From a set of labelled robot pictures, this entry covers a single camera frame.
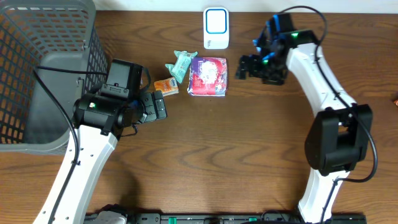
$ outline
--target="snack package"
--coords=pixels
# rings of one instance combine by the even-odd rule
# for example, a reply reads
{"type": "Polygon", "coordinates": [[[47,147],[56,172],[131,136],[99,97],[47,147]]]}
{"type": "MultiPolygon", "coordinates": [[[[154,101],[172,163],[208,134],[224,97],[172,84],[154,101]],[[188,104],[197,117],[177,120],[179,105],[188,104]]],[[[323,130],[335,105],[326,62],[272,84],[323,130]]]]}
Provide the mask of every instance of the snack package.
{"type": "Polygon", "coordinates": [[[177,62],[173,64],[165,64],[166,68],[169,70],[170,74],[178,81],[182,83],[184,76],[191,64],[191,60],[198,55],[198,52],[188,53],[187,51],[179,52],[174,50],[174,54],[177,57],[177,62]]]}
{"type": "Polygon", "coordinates": [[[225,58],[192,60],[188,93],[192,96],[225,96],[228,73],[225,58]]]}
{"type": "Polygon", "coordinates": [[[163,96],[169,96],[178,93],[177,81],[175,78],[168,78],[166,80],[156,81],[154,83],[155,89],[160,90],[163,96]]]}

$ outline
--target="green connector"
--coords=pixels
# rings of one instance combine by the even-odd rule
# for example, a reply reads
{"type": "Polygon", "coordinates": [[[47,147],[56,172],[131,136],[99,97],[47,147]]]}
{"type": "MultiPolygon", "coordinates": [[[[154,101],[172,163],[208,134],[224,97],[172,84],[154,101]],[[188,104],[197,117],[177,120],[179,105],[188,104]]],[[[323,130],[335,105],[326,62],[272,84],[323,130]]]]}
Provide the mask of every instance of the green connector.
{"type": "Polygon", "coordinates": [[[170,217],[169,224],[177,224],[177,218],[170,217]]]}

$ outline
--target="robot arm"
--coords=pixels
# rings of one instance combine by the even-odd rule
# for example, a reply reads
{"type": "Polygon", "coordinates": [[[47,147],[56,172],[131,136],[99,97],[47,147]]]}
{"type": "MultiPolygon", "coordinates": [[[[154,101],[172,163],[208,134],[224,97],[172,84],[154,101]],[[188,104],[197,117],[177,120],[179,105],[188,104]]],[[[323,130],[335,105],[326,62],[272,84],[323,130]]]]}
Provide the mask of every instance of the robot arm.
{"type": "MultiPolygon", "coordinates": [[[[333,181],[346,178],[356,163],[364,159],[368,139],[317,67],[314,52],[318,39],[311,30],[296,30],[290,14],[277,14],[253,42],[259,55],[241,57],[237,78],[245,79],[246,72],[249,72],[249,76],[262,78],[265,84],[283,85],[287,71],[291,71],[310,102],[315,120],[305,141],[305,155],[311,171],[298,210],[305,223],[319,223],[325,209],[323,221],[326,221],[331,217],[331,207],[341,187],[339,182],[328,207],[324,208],[335,184],[333,181]]],[[[344,91],[328,66],[321,47],[317,54],[327,80],[370,129],[370,107],[358,106],[344,91]]]]}
{"type": "MultiPolygon", "coordinates": [[[[140,91],[142,71],[145,69],[140,65],[113,60],[108,79],[102,84],[101,94],[86,93],[76,101],[72,123],[80,143],[77,164],[68,178],[71,161],[75,156],[75,144],[71,133],[61,168],[34,224],[83,223],[98,177],[114,151],[123,129],[132,124],[167,117],[160,91],[140,91]]],[[[101,217],[90,223],[127,222],[126,217],[113,212],[103,212],[101,217]]]]}
{"type": "MultiPolygon", "coordinates": [[[[335,98],[335,95],[325,82],[325,79],[321,76],[318,67],[315,65],[313,56],[315,47],[316,45],[314,43],[309,43],[301,44],[294,49],[290,49],[286,63],[287,68],[294,74],[305,96],[308,98],[314,116],[320,111],[325,111],[326,108],[331,108],[333,110],[345,109],[345,106],[335,98]]],[[[340,96],[349,105],[356,103],[338,83],[338,80],[322,54],[321,47],[318,49],[318,56],[323,72],[334,88],[340,92],[340,96]]],[[[324,177],[318,170],[311,168],[307,188],[305,189],[303,198],[298,203],[298,209],[306,223],[318,223],[320,221],[323,207],[325,206],[328,194],[334,184],[333,181],[336,178],[346,178],[348,174],[348,171],[342,170],[332,172],[324,177]]],[[[331,218],[331,207],[333,206],[333,202],[335,201],[341,184],[342,182],[339,182],[333,192],[330,203],[326,208],[324,221],[331,218]]]]}

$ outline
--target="white device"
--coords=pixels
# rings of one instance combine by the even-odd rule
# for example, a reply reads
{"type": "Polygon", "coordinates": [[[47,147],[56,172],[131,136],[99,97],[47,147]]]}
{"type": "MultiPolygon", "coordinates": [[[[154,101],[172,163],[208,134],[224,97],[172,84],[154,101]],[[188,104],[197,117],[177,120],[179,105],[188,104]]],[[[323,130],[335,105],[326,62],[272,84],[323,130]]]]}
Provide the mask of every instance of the white device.
{"type": "Polygon", "coordinates": [[[209,7],[203,12],[203,41],[206,49],[225,49],[229,44],[229,12],[209,7]]]}

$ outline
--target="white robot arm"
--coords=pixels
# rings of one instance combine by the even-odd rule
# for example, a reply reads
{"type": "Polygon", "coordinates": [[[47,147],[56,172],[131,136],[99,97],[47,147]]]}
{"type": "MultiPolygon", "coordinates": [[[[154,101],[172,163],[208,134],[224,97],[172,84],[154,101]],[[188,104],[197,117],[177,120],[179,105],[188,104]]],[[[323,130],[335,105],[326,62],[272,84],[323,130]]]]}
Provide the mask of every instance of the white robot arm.
{"type": "Polygon", "coordinates": [[[319,40],[311,30],[294,29],[290,14],[274,15],[253,42],[260,55],[242,56],[237,78],[245,79],[249,72],[265,84],[283,85],[290,71],[310,102],[315,120],[305,141],[305,154],[311,171],[298,210],[305,223],[319,223],[322,215],[326,221],[331,218],[331,207],[341,187],[341,181],[335,180],[347,178],[366,155],[367,136],[351,112],[355,111],[370,129],[370,107],[358,106],[344,91],[318,46],[319,40]],[[346,131],[340,133],[339,126],[346,131]]]}
{"type": "MultiPolygon", "coordinates": [[[[319,72],[317,65],[315,65],[315,57],[313,55],[315,47],[316,45],[314,43],[309,43],[301,44],[294,49],[290,49],[286,63],[289,71],[294,74],[303,88],[305,96],[307,96],[310,102],[314,116],[320,111],[325,111],[326,108],[331,108],[333,110],[345,108],[345,106],[336,99],[336,96],[319,72]]],[[[340,96],[350,105],[356,103],[338,83],[322,54],[322,47],[318,49],[318,57],[320,58],[319,63],[323,72],[334,88],[340,92],[340,96]]],[[[336,178],[346,178],[348,174],[349,172],[342,170],[332,172],[324,177],[318,170],[311,168],[307,188],[305,189],[303,198],[298,203],[298,209],[306,223],[318,223],[320,221],[323,207],[326,204],[328,194],[333,186],[333,181],[336,178]]],[[[340,186],[341,182],[336,186],[330,203],[326,208],[324,221],[331,218],[331,207],[333,206],[340,186]]]]}

